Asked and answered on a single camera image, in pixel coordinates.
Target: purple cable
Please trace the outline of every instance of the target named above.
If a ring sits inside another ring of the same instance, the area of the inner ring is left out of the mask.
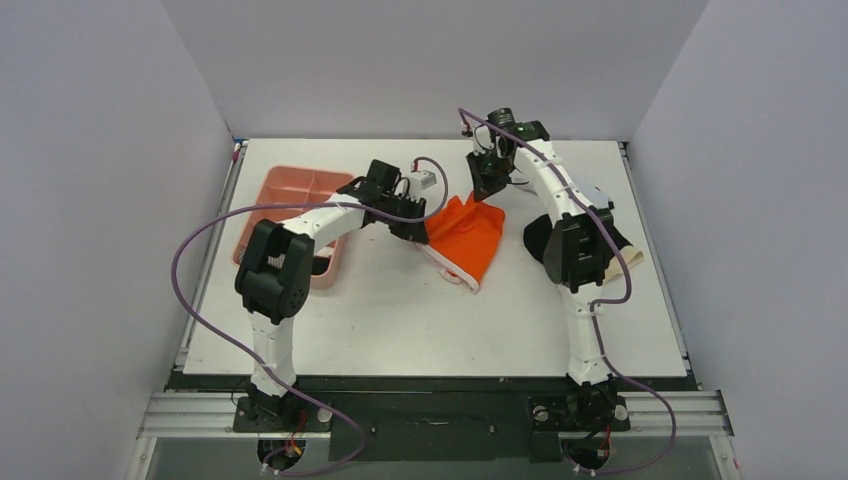
[[[242,213],[252,212],[254,210],[269,210],[269,209],[284,209],[284,208],[346,207],[346,208],[358,208],[358,209],[361,209],[361,210],[365,210],[367,212],[373,213],[374,215],[377,215],[377,216],[380,216],[380,217],[383,217],[383,218],[386,218],[386,219],[389,219],[389,220],[392,220],[392,221],[395,221],[395,222],[401,222],[401,223],[420,223],[420,222],[423,222],[423,221],[433,217],[437,213],[439,213],[442,210],[442,208],[444,208],[444,206],[447,204],[447,202],[448,202],[448,177],[447,177],[447,174],[445,173],[445,170],[442,168],[442,166],[439,165],[439,163],[436,162],[435,160],[433,160],[432,158],[418,157],[418,158],[415,159],[416,164],[417,164],[418,161],[425,161],[425,162],[433,164],[439,170],[439,173],[441,174],[442,180],[444,181],[444,184],[445,184],[444,185],[445,193],[442,196],[442,201],[441,201],[441,203],[439,203],[439,206],[432,213],[425,215],[421,218],[398,217],[398,216],[395,216],[395,215],[391,215],[391,214],[388,214],[388,213],[381,212],[380,210],[377,210],[376,208],[372,208],[372,207],[368,207],[368,206],[365,206],[365,205],[361,205],[359,203],[352,203],[352,202],[296,203],[296,204],[295,203],[292,203],[292,204],[275,203],[275,204],[264,204],[264,205],[251,205],[249,207],[242,207],[242,208],[238,208],[236,210],[232,210],[230,212],[227,212],[227,213],[221,215],[220,217],[217,217],[217,218],[207,222],[205,225],[203,225],[203,226],[199,227],[198,229],[196,229],[195,231],[191,232],[191,234],[189,234],[189,236],[186,237],[185,240],[183,240],[183,243],[180,244],[179,248],[177,248],[176,253],[174,253],[174,259],[171,262],[171,286],[174,288],[174,294],[176,294],[177,300],[179,300],[180,304],[189,313],[189,315],[191,315],[195,320],[197,320],[198,323],[200,323],[204,327],[211,330],[212,333],[218,335],[219,337],[223,338],[227,342],[236,346],[239,350],[248,354],[250,356],[250,358],[252,358],[257,364],[259,364],[262,367],[262,370],[265,371],[265,373],[268,375],[268,377],[270,377],[272,380],[277,382],[277,384],[279,384],[281,387],[286,389],[286,391],[288,391],[292,395],[294,395],[294,396],[296,396],[296,397],[298,397],[302,400],[305,400],[305,401],[307,401],[307,402],[309,402],[309,403],[311,403],[311,404],[313,404],[313,405],[315,405],[319,408],[323,408],[325,410],[328,410],[333,415],[337,415],[345,423],[347,423],[348,425],[353,427],[353,429],[356,430],[356,432],[359,434],[359,438],[360,438],[359,446],[356,447],[356,450],[354,450],[353,452],[351,452],[350,454],[348,454],[347,456],[345,456],[344,458],[342,458],[338,462],[331,463],[329,465],[325,465],[323,467],[319,467],[319,468],[316,468],[314,470],[309,470],[309,471],[306,471],[306,472],[296,472],[296,473],[285,472],[285,471],[280,472],[280,475],[282,475],[284,477],[307,477],[307,476],[311,476],[311,475],[317,475],[319,473],[329,472],[330,470],[335,470],[336,468],[339,468],[339,467],[345,465],[346,463],[353,460],[357,455],[359,455],[359,453],[362,452],[362,450],[365,448],[365,442],[366,442],[365,431],[362,430],[362,427],[360,427],[355,421],[353,421],[353,419],[351,419],[350,417],[348,417],[344,413],[340,412],[339,410],[336,410],[335,408],[327,405],[326,403],[323,403],[320,400],[312,398],[309,395],[301,392],[300,390],[292,387],[291,385],[288,385],[279,376],[277,376],[274,373],[273,370],[266,367],[265,366],[265,360],[263,360],[262,357],[260,357],[256,352],[251,350],[250,347],[248,347],[247,345],[243,344],[242,342],[236,340],[235,338],[228,335],[226,332],[219,329],[218,327],[212,325],[208,320],[206,320],[202,316],[200,316],[200,313],[198,313],[194,308],[192,308],[191,304],[188,302],[188,300],[186,300],[185,295],[183,295],[182,290],[180,290],[180,285],[179,285],[179,282],[177,281],[177,266],[180,262],[180,257],[182,256],[186,247],[188,247],[188,245],[192,242],[192,240],[197,238],[197,236],[200,235],[201,233],[203,233],[206,229],[208,229],[208,228],[212,227],[213,225],[215,225],[216,223],[222,222],[222,221],[224,221],[224,220],[226,220],[230,217],[234,217],[236,215],[241,215]],[[272,458],[274,458],[276,455],[279,455],[284,450],[285,450],[284,448],[280,448],[280,449],[277,449],[277,450],[269,453],[265,457],[265,459],[263,460],[263,463],[267,465],[271,461]]]
[[[613,364],[609,360],[609,357],[607,357],[607,352],[606,352],[606,349],[604,347],[604,340],[601,337],[601,328],[598,325],[598,316],[595,313],[595,307],[596,306],[602,305],[602,304],[607,304],[607,305],[622,304],[622,303],[626,302],[627,300],[629,300],[630,295],[633,293],[633,280],[630,277],[630,269],[627,268],[627,262],[624,260],[624,257],[621,256],[621,251],[615,245],[615,241],[613,241],[612,236],[610,236],[609,232],[604,227],[604,224],[601,222],[601,219],[598,218],[598,216],[595,214],[595,212],[593,212],[589,207],[587,207],[586,204],[584,204],[583,202],[580,201],[579,198],[577,198],[577,195],[574,194],[574,191],[572,191],[571,187],[568,185],[568,182],[565,180],[565,177],[562,175],[562,172],[560,172],[556,168],[556,166],[554,166],[554,164],[550,163],[550,161],[547,159],[547,157],[545,157],[545,154],[543,154],[542,152],[539,151],[539,149],[533,147],[532,145],[525,142],[524,140],[516,137],[515,135],[507,132],[506,130],[504,130],[500,127],[493,125],[490,122],[487,122],[486,120],[474,115],[473,113],[469,112],[468,110],[465,110],[464,108],[459,109],[459,116],[460,116],[460,118],[462,118],[463,123],[468,128],[471,128],[471,125],[468,123],[468,120],[466,119],[466,117],[471,118],[475,122],[480,123],[482,125],[485,125],[490,130],[498,132],[500,135],[514,141],[518,145],[521,145],[522,147],[526,148],[531,153],[533,153],[534,155],[539,157],[539,159],[541,161],[545,162],[545,164],[548,166],[548,168],[550,168],[551,171],[554,172],[554,175],[556,175],[556,177],[559,179],[562,186],[565,187],[565,193],[568,195],[568,198],[572,202],[574,202],[581,210],[586,212],[586,215],[588,215],[589,218],[592,220],[592,222],[598,227],[598,231],[601,232],[601,236],[604,237],[604,240],[607,242],[607,245],[609,245],[610,249],[612,250],[613,255],[615,255],[615,258],[618,260],[618,263],[621,264],[621,271],[624,274],[624,295],[621,298],[598,298],[598,299],[592,300],[589,303],[589,312],[592,314],[592,326],[595,329],[595,336],[598,339],[598,349],[601,353],[601,357],[603,357],[603,359],[604,359],[604,363],[606,363],[606,365],[607,365],[607,368],[609,368],[610,371],[613,374],[615,374],[618,378],[620,378],[621,381],[623,381],[624,383],[626,383],[628,385],[636,387],[636,388],[638,388],[642,391],[650,393],[651,395],[656,397],[657,400],[659,400],[665,406],[665,408],[668,410],[669,415],[671,415],[671,435],[669,437],[668,445],[666,445],[666,447],[662,451],[660,451],[657,455],[649,458],[648,460],[646,460],[646,461],[644,461],[644,462],[642,462],[638,465],[634,465],[632,467],[617,468],[617,469],[613,469],[613,470],[601,470],[601,471],[596,471],[595,473],[597,475],[612,475],[612,474],[616,474],[616,473],[628,473],[628,472],[633,472],[633,471],[640,470],[640,469],[643,469],[645,467],[648,467],[650,465],[653,465],[659,459],[666,456],[668,454],[668,452],[670,452],[671,449],[674,447],[674,441],[677,438],[677,417],[674,415],[674,409],[671,408],[671,404],[668,403],[668,400],[666,400],[665,397],[660,395],[659,392],[657,392],[656,390],[654,390],[653,388],[651,388],[647,385],[639,383],[636,380],[633,380],[632,378],[625,376],[617,368],[615,368],[615,366],[613,366]],[[583,472],[588,472],[588,473],[592,472],[592,470],[588,470],[588,469],[583,468],[583,467],[579,467],[579,468],[580,468],[580,471],[583,471]]]

